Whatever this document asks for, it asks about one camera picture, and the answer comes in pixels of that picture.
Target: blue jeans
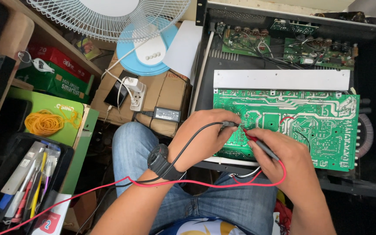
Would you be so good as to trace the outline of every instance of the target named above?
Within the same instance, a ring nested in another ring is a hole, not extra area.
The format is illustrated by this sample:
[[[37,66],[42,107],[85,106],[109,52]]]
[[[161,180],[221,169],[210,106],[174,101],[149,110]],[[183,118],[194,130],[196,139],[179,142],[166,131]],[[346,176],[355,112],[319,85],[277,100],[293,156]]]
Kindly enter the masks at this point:
[[[139,178],[148,168],[147,158],[158,144],[152,131],[140,123],[122,125],[113,138],[112,157],[115,180],[130,176]],[[254,183],[270,184],[257,178]],[[215,185],[235,184],[228,173],[222,173]],[[117,188],[120,196],[126,188]],[[201,195],[191,196],[178,184],[169,190],[154,220],[151,233],[187,217],[218,217],[248,232],[259,235],[272,233],[276,187],[242,186],[209,188]]]

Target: forearm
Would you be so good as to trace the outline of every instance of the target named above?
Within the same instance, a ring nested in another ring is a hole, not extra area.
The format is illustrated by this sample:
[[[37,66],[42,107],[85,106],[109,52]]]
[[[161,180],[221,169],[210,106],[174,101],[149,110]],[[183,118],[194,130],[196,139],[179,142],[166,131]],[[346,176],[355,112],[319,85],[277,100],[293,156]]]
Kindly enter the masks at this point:
[[[323,192],[317,192],[305,203],[294,205],[290,235],[336,235]]]
[[[156,177],[157,175],[153,171],[147,170],[138,180],[149,180]],[[164,181],[160,179],[150,184]],[[91,234],[148,234],[162,200],[172,185],[130,186],[102,215]]]

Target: key tag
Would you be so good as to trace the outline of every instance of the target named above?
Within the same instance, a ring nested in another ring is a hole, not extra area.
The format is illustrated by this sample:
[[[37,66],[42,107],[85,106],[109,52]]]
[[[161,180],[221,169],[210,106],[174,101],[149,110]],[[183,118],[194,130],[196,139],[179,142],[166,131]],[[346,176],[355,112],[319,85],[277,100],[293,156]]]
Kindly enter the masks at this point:
[[[51,72],[55,73],[55,70],[52,69],[46,62],[40,58],[32,59],[31,62],[33,63],[34,67],[40,72]]]
[[[55,73],[55,70],[52,69],[46,62],[40,58],[31,59],[30,53],[28,51],[20,51],[18,52],[18,58],[24,63],[32,63],[34,67],[40,72],[50,72]]]

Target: yellow pen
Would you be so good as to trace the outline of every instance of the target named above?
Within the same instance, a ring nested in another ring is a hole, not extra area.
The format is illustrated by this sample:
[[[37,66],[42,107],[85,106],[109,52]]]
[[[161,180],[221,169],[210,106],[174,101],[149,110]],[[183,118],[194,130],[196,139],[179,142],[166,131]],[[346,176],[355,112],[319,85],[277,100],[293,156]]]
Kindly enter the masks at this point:
[[[34,217],[34,214],[35,214],[35,207],[36,207],[36,205],[37,205],[37,200],[38,200],[38,198],[39,198],[39,191],[40,191],[40,185],[41,185],[42,173],[43,173],[43,169],[44,169],[44,164],[45,164],[45,162],[46,162],[46,157],[47,157],[47,153],[45,152],[45,153],[43,154],[43,162],[41,163],[39,184],[37,185],[37,191],[36,191],[35,194],[34,194],[33,202],[32,202],[32,205],[31,205],[30,218],[33,218],[33,217]]]

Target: rubber band bundle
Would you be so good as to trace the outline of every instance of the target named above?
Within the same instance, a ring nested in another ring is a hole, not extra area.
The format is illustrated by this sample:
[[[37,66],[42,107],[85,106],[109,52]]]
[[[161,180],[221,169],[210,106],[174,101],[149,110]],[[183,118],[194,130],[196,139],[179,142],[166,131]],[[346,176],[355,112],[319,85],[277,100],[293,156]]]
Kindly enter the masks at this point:
[[[30,133],[43,137],[49,137],[58,132],[64,127],[65,123],[71,123],[75,129],[78,129],[82,122],[82,115],[71,109],[70,118],[67,118],[65,113],[62,111],[62,107],[67,106],[61,105],[59,107],[63,117],[53,114],[46,109],[30,113],[25,118],[25,127],[30,131]]]

